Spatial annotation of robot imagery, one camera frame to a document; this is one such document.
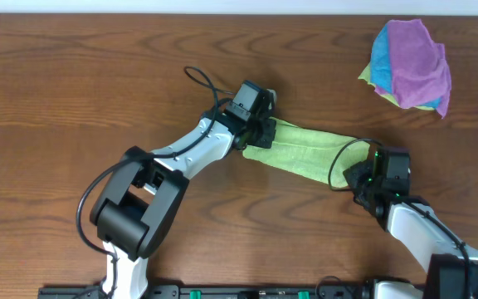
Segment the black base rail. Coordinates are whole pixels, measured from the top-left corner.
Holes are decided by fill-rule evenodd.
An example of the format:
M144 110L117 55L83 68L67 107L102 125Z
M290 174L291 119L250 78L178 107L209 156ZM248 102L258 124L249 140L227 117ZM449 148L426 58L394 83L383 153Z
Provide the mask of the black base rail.
M337 284L308 287L179 287L151 286L142 299L359 299L422 298L423 291L402 282L378 282L374 285Z

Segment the light green microfiber cloth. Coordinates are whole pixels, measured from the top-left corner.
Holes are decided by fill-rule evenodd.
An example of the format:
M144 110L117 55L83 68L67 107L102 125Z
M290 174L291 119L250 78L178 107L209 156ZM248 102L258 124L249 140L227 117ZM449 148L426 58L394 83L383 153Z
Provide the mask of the light green microfiber cloth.
M249 146L242 151L246 159L293 174L344 188L343 172L368 158L369 144L354 142L350 136L300 128L276 120L276 137L270 149Z

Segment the green cloth under pile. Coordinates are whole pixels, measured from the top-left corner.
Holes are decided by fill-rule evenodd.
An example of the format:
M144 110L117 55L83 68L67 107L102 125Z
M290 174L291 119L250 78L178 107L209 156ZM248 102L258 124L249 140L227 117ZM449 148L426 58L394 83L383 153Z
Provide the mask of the green cloth under pile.
M372 83L371 81L371 69L370 69L370 64L367 64L366 67L363 69L361 74L358 76L360 80L366 81L368 85L372 86L374 88L374 91L380 95L383 99L387 100L391 104L395 105L396 107L399 107L398 102L394 98L394 96L387 91L381 89L379 86L376 84Z

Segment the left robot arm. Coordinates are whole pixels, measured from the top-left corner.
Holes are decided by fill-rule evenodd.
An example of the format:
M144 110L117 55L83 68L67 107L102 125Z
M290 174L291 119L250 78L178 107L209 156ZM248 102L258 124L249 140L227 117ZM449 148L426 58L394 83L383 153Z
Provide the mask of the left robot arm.
M181 139L146 152L134 146L106 170L106 184L90 211L109 266L103 293L141 298L148 260L165 239L190 180L231 150L268 149L276 134L271 117L243 120L229 113L205 115Z

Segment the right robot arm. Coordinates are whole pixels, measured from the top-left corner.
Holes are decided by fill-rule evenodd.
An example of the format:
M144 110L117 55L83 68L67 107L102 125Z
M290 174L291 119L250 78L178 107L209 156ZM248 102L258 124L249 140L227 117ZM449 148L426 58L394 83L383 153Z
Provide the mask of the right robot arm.
M405 162L382 167L370 160L344 171L354 202L412 254L427 274L425 285L376 278L362 298L478 298L478 250L467 245L435 215L423 198L411 195Z

